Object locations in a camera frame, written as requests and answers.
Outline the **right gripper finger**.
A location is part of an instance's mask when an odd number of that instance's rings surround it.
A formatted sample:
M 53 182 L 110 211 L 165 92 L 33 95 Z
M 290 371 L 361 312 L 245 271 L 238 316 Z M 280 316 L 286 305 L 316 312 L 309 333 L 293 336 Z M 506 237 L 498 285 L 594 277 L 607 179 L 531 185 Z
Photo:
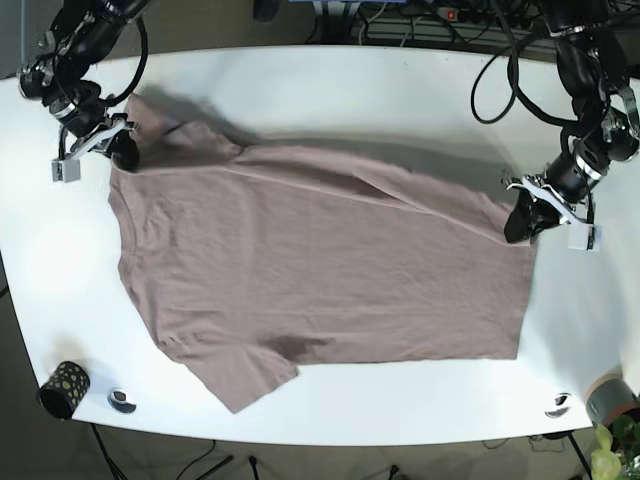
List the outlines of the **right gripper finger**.
M 108 156 L 118 169 L 126 172 L 135 172 L 140 163 L 137 144 L 129 134 L 116 134 L 111 139 Z

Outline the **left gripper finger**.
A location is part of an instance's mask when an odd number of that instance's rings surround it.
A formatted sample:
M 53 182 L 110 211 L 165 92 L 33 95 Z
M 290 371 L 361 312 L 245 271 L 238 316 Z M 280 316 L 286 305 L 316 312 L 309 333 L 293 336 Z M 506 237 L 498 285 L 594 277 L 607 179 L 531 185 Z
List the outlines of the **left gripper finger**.
M 541 232 L 557 226 L 557 211 L 543 200 L 519 196 L 504 226 L 508 244 L 532 241 Z

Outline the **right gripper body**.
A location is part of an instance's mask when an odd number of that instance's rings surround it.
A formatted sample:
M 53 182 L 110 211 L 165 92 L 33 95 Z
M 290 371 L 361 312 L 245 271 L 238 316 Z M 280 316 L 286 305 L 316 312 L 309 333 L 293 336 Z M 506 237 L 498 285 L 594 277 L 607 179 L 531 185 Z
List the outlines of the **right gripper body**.
M 52 160 L 52 180 L 54 182 L 70 183 L 81 178 L 80 159 L 87 153 L 95 152 L 108 159 L 108 146 L 116 134 L 129 134 L 137 129 L 137 124 L 127 116 L 110 116 L 100 123 L 91 133 L 78 138 L 66 149 L 66 138 L 69 129 L 60 127 L 58 141 L 58 155 Z

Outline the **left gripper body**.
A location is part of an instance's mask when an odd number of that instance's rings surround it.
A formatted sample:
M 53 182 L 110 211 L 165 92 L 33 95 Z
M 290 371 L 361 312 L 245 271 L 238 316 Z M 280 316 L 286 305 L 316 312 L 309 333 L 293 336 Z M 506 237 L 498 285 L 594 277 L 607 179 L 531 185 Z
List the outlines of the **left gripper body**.
M 595 224 L 592 188 L 601 179 L 584 160 L 556 160 L 541 174 L 506 177 L 502 183 L 507 190 L 516 190 L 518 197 L 531 196 L 552 205 L 557 211 L 557 226 L 569 228 L 569 248 L 597 252 L 602 229 Z

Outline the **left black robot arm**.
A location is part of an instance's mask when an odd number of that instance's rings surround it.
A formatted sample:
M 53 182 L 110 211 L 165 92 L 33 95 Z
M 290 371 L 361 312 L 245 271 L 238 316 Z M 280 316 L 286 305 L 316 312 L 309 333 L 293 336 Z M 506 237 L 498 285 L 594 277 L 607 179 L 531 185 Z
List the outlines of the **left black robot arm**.
M 615 36 L 605 1 L 541 1 L 546 25 L 518 39 L 501 2 L 491 4 L 508 46 L 508 103 L 521 103 L 538 120 L 559 128 L 559 156 L 538 175 L 511 178 L 518 190 L 504 226 L 509 244 L 534 240 L 545 230 L 568 225 L 575 249 L 596 247 L 601 230 L 594 223 L 593 190 L 613 162 L 628 162 L 639 152 L 639 109 L 630 86 L 626 55 Z M 519 84 L 519 55 L 542 38 L 553 41 L 561 83 L 571 98 L 574 119 L 552 116 L 536 105 Z

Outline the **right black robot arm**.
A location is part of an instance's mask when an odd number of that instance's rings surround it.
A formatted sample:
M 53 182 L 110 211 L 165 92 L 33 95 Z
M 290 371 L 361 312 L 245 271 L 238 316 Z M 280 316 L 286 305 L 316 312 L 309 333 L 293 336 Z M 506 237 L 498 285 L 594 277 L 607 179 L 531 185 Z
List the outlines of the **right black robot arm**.
M 65 1 L 40 52 L 22 67 L 21 95 L 46 107 L 59 125 L 58 156 L 52 161 L 52 179 L 69 183 L 81 177 L 80 159 L 96 152 L 118 168 L 134 171 L 138 147 L 131 133 L 136 124 L 125 113 L 110 114 L 134 93 L 149 57 L 143 20 L 146 1 Z M 118 95 L 101 96 L 101 87 L 84 78 L 103 61 L 125 28 L 133 24 L 140 38 L 140 59 L 130 83 Z

